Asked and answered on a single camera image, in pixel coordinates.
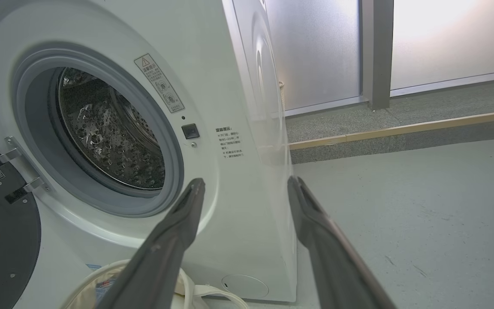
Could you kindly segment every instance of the wooden strip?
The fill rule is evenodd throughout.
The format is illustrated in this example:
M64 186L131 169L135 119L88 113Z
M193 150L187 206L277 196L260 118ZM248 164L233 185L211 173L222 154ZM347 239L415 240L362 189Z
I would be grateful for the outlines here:
M486 123L492 121L494 121L494 113L480 114L480 115L466 116L466 117L453 118L453 119L444 119L441 121L430 121L425 123L410 124L401 127L389 127L387 129L380 129L375 131L324 137L323 139L311 139L309 141L290 143L289 148L291 150L294 150L294 149L311 148L317 146L328 146L328 145L335 145L337 143L360 141L362 139L375 139L377 137L385 137L385 136L430 131L437 129L446 129L448 127L461 127L463 125Z

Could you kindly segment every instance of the washing machine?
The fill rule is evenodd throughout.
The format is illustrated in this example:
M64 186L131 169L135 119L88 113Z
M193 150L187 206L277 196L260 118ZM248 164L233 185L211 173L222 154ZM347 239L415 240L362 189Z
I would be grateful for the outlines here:
M0 0L0 215L29 218L0 235L31 251L0 271L17 307L130 258L193 178L186 273L294 301L291 172L265 0Z

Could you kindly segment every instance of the laundry basket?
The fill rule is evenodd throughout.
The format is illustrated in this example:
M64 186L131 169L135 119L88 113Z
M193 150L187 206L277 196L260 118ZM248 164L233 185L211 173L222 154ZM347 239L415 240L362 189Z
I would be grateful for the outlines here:
M70 297L63 303L61 309L94 309L118 278L119 274L125 269L129 261L122 260L94 271L70 294ZM209 285L194 285L194 282L181 268L175 286L171 309L209 309L207 303L202 299L202 297L207 295L227 297L232 303L235 303L237 308L249 308L235 294Z

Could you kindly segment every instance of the warning label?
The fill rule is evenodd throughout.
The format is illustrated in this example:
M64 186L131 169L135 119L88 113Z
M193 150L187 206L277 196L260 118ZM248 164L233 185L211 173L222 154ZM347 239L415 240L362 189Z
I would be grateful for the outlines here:
M159 69L159 66L157 66L149 54L135 59L135 64L141 69L157 93L163 98L169 112L174 113L184 109L184 105L173 89L173 86L171 86L165 74L161 72L161 69Z
M231 159L244 156L239 132L232 130L231 127L217 127L216 135L223 157Z

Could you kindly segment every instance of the frosted glass panel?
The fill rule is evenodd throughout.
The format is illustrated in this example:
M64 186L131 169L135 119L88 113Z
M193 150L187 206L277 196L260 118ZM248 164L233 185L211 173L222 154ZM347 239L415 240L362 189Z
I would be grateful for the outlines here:
M359 95L357 0L266 0L286 109Z
M392 89L494 73L494 0L395 0Z

